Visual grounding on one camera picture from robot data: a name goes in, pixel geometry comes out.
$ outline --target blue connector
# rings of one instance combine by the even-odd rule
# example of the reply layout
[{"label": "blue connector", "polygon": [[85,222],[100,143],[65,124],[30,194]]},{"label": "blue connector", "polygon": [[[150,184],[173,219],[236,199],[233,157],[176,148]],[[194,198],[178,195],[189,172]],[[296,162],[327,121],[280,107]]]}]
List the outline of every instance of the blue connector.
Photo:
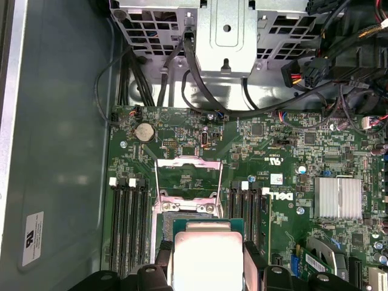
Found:
[{"label": "blue connector", "polygon": [[290,264],[291,264],[291,271],[295,276],[299,278],[299,258],[296,255],[292,254]]}]

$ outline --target white sticker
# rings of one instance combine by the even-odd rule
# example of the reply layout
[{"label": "white sticker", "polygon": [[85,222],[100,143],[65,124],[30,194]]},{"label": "white sticker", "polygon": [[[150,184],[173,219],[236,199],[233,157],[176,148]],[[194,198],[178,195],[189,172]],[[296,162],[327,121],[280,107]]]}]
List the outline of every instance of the white sticker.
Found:
[{"label": "white sticker", "polygon": [[27,216],[23,247],[23,267],[41,256],[42,230],[43,212]]},{"label": "white sticker", "polygon": [[283,185],[283,174],[271,174],[271,185]]},{"label": "white sticker", "polygon": [[326,272],[326,268],[308,254],[306,254],[306,262],[318,272]]}]

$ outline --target integrated circuit chip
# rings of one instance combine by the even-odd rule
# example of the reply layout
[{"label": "integrated circuit chip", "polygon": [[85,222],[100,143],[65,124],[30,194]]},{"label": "integrated circuit chip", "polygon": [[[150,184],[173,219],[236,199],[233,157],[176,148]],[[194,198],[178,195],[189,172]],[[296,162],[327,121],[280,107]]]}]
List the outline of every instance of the integrated circuit chip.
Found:
[{"label": "integrated circuit chip", "polygon": [[363,246],[364,245],[364,235],[362,233],[353,233],[352,234],[352,244],[354,246]]},{"label": "integrated circuit chip", "polygon": [[304,143],[305,144],[315,144],[316,141],[316,133],[306,132],[304,134]]},{"label": "integrated circuit chip", "polygon": [[252,125],[252,135],[263,136],[263,125],[262,124]]}]

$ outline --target heatsink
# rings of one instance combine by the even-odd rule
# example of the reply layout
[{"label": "heatsink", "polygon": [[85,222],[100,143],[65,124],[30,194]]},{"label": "heatsink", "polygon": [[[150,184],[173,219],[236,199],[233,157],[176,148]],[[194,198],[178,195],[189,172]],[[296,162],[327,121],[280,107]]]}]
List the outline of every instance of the heatsink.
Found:
[{"label": "heatsink", "polygon": [[361,219],[361,180],[315,178],[314,216],[317,218]]}]

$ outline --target metal bracket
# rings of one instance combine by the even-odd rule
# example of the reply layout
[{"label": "metal bracket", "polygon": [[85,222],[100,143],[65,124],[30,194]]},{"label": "metal bracket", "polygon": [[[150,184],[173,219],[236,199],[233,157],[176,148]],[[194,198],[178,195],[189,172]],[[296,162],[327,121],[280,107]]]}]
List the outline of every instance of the metal bracket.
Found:
[{"label": "metal bracket", "polygon": [[[185,200],[183,197],[161,195],[159,187],[158,168],[160,167],[182,167],[191,164],[199,169],[213,169],[219,171],[218,189],[210,195],[209,198],[194,198]],[[221,191],[222,162],[204,161],[197,156],[179,156],[175,159],[157,159],[155,160],[155,178],[156,178],[156,201],[152,211],[152,229],[151,229],[151,262],[155,259],[156,250],[156,224],[158,214],[162,212],[178,212],[181,210],[196,211],[198,213],[209,213],[218,218],[224,217],[219,192]]]},{"label": "metal bracket", "polygon": [[204,161],[202,158],[199,158],[197,156],[179,156],[175,159],[157,159],[157,160],[155,160],[156,195],[157,195],[158,201],[160,203],[160,205],[159,205],[160,208],[161,208],[163,202],[172,202],[172,201],[171,201],[171,199],[168,199],[168,196],[160,195],[158,168],[159,167],[182,167],[183,165],[186,165],[186,164],[194,165],[196,168],[213,169],[213,170],[219,171],[216,203],[219,202],[219,191],[221,190],[221,178],[222,178],[222,169],[223,169],[222,162]]}]

